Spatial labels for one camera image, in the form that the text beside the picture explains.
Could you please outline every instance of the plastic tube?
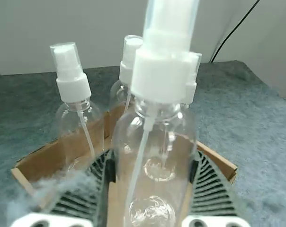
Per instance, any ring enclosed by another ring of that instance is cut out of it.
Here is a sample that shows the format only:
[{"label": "plastic tube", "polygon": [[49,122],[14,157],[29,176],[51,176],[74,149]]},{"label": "plastic tube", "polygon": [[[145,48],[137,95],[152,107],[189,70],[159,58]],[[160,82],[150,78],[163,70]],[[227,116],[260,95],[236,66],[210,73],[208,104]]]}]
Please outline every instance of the plastic tube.
[{"label": "plastic tube", "polygon": [[[132,174],[132,177],[130,180],[130,184],[129,184],[129,188],[128,188],[128,192],[127,192],[127,197],[126,197],[124,214],[125,215],[128,214],[129,217],[130,217],[129,208],[130,208],[130,204],[132,202],[132,198],[134,196],[135,185],[136,185],[136,182],[138,180],[140,170],[142,168],[144,150],[145,150],[145,147],[147,144],[149,132],[153,128],[153,124],[155,122],[157,112],[158,112],[158,109],[156,106],[151,106],[147,111],[148,117],[145,119],[145,123],[144,123],[144,127],[143,127],[144,128],[143,136],[142,136],[142,139],[140,142],[137,159],[136,159],[135,164],[134,164],[134,171],[133,171],[133,174]],[[125,216],[124,216],[124,227],[128,226],[127,221],[128,221],[128,219],[125,218]]]},{"label": "plastic tube", "polygon": [[130,99],[131,99],[131,98],[132,98],[132,93],[130,93],[130,89],[128,89],[128,91],[127,91],[126,103],[125,103],[125,109],[124,109],[123,114],[125,114],[126,111],[128,110],[128,106],[129,106],[129,103],[130,103]]},{"label": "plastic tube", "polygon": [[89,132],[88,132],[88,129],[87,129],[87,126],[85,123],[83,113],[78,106],[77,106],[77,114],[78,114],[78,117],[80,118],[80,123],[81,123],[83,130],[84,130],[84,134],[85,134],[86,140],[87,140],[88,145],[89,145],[91,156],[94,157],[95,156],[95,149],[94,149],[94,146],[92,145],[92,141],[91,141],[91,138],[89,136]]}]

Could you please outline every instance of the bottle neck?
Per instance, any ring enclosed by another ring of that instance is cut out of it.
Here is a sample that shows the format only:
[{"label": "bottle neck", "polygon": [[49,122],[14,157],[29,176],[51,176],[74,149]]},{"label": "bottle neck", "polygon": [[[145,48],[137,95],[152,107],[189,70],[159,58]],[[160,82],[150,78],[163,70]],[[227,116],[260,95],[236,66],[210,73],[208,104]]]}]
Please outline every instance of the bottle neck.
[{"label": "bottle neck", "polygon": [[150,117],[147,110],[153,106],[157,108],[156,121],[169,121],[180,111],[180,104],[158,104],[135,98],[135,111],[141,117]]},{"label": "bottle neck", "polygon": [[84,111],[90,107],[90,97],[85,100],[76,103],[65,103],[66,107],[70,111]]}]

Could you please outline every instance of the white wall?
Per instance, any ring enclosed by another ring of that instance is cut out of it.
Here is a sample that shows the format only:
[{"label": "white wall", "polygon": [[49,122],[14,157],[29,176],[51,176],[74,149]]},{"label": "white wall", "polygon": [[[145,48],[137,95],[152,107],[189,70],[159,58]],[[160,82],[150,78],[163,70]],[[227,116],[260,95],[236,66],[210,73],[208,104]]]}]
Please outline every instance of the white wall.
[{"label": "white wall", "polygon": [[146,0],[0,0],[0,74],[54,71],[49,45],[75,41],[84,68],[119,65]]},{"label": "white wall", "polygon": [[[192,49],[209,61],[255,0],[200,0]],[[54,71],[48,46],[75,41],[84,68],[118,65],[147,0],[0,0],[0,74]],[[286,0],[261,0],[217,61],[245,62],[286,96]]]}]

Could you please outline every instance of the clear bottle cap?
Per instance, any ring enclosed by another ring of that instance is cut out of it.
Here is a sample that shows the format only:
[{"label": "clear bottle cap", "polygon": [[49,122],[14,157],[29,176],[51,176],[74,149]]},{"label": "clear bottle cap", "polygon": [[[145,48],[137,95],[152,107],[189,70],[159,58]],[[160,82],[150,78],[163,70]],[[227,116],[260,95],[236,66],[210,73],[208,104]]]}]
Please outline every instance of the clear bottle cap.
[{"label": "clear bottle cap", "polygon": [[144,46],[161,51],[188,51],[199,0],[150,0]]},{"label": "clear bottle cap", "polygon": [[124,38],[123,64],[132,69],[134,67],[135,52],[143,44],[143,38],[137,35],[127,35]]},{"label": "clear bottle cap", "polygon": [[59,80],[73,80],[83,73],[75,43],[50,46]]}]

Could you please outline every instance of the bottle base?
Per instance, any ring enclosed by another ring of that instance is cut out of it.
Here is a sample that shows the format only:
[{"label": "bottle base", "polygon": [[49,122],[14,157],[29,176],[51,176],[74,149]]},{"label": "bottle base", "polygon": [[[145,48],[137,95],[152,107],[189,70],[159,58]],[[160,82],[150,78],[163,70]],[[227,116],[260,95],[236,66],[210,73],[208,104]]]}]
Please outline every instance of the bottle base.
[{"label": "bottle base", "polygon": [[176,224],[174,209],[158,196],[135,199],[129,213],[130,226],[133,227],[174,227]]}]

